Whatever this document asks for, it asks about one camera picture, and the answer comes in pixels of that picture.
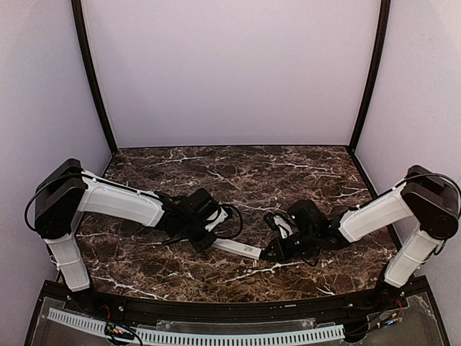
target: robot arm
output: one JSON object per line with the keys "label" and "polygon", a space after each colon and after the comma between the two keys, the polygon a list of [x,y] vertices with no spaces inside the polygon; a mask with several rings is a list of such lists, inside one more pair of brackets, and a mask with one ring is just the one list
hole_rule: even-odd
{"label": "robot arm", "polygon": [[165,231],[170,243],[187,239],[197,252],[217,240],[221,247],[232,248],[234,243],[230,239],[217,239],[213,232],[218,224],[232,217],[232,210],[220,206],[205,189],[199,189],[187,198],[171,198],[159,192],[137,190],[102,179],[83,170],[75,159],[67,160],[40,184],[34,198],[34,230],[50,248],[72,291],[90,286],[71,229],[76,215],[85,211],[116,216]]}
{"label": "robot arm", "polygon": [[[268,214],[264,220],[281,235],[261,250],[218,239],[213,229],[231,218],[232,210],[219,205],[205,189],[189,197],[172,198],[102,179],[83,170],[79,161],[69,159],[37,188],[30,201],[35,199],[35,228],[29,226],[49,246],[67,286],[79,291],[90,286],[71,229],[79,212],[103,213],[165,231],[170,237],[167,243],[187,239],[197,252],[213,246],[271,262],[311,258],[322,249],[342,249],[383,226],[415,216],[419,227],[385,268],[382,278],[386,285],[400,288],[440,244],[457,232],[459,195],[451,184],[434,175],[414,166],[392,190],[331,221],[312,200],[301,200],[288,208],[291,221],[280,214]],[[292,231],[292,222],[298,232]]]}
{"label": "robot arm", "polygon": [[309,258],[319,249],[342,249],[383,226],[415,216],[419,227],[391,259],[381,278],[384,283],[400,288],[458,229],[458,193],[452,184],[435,175],[423,167],[411,167],[399,185],[332,221],[327,220],[313,201],[296,202],[287,213],[299,231],[271,241],[261,258],[271,261],[297,256]]}

